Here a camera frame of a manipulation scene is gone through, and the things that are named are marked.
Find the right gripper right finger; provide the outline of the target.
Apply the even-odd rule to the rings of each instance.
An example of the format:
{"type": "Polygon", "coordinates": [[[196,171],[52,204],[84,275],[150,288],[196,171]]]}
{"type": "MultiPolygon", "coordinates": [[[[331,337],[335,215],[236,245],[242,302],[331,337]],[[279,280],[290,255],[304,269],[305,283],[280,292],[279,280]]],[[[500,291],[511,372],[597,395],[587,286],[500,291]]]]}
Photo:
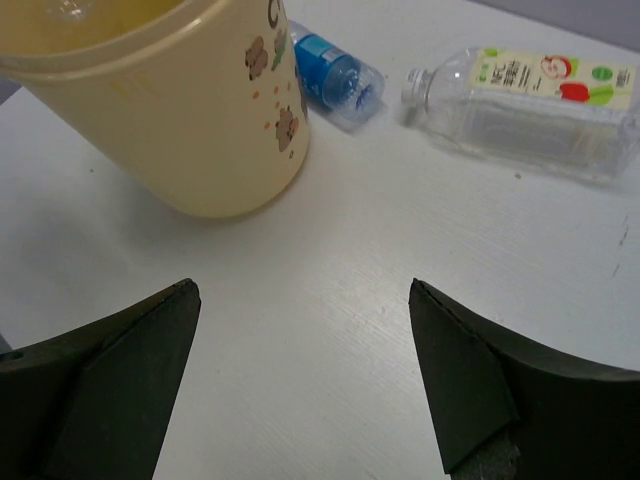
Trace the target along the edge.
{"type": "Polygon", "coordinates": [[[638,477],[637,371],[533,341],[421,280],[409,310],[449,477],[638,477]]]}

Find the clear bottle apple label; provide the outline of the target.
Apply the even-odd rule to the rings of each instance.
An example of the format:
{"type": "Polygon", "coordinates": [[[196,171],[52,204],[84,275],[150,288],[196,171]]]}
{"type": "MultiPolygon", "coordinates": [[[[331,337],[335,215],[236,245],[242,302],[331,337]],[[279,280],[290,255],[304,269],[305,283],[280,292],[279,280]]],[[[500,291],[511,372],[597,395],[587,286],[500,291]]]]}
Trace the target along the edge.
{"type": "Polygon", "coordinates": [[[488,154],[612,179],[639,156],[639,68],[557,51],[474,47],[409,71],[401,102],[426,130],[488,154]]]}

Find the clear bottle blue label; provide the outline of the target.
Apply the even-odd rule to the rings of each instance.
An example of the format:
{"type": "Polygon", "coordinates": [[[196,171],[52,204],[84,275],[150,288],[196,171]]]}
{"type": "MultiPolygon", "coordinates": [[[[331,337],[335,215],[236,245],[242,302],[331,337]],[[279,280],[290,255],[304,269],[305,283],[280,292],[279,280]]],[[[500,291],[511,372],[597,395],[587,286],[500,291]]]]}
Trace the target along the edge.
{"type": "Polygon", "coordinates": [[[289,28],[304,93],[327,120],[353,131],[380,111],[385,79],[377,69],[297,22],[289,28]]]}

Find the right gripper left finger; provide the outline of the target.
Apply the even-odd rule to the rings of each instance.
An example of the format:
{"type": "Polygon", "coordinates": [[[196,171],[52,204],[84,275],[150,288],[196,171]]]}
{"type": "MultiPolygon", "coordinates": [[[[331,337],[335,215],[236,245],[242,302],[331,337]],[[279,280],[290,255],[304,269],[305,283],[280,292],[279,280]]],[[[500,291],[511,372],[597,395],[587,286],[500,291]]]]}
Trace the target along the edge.
{"type": "Polygon", "coordinates": [[[2,478],[152,478],[200,309],[184,279],[48,340],[3,342],[2,478]]]}

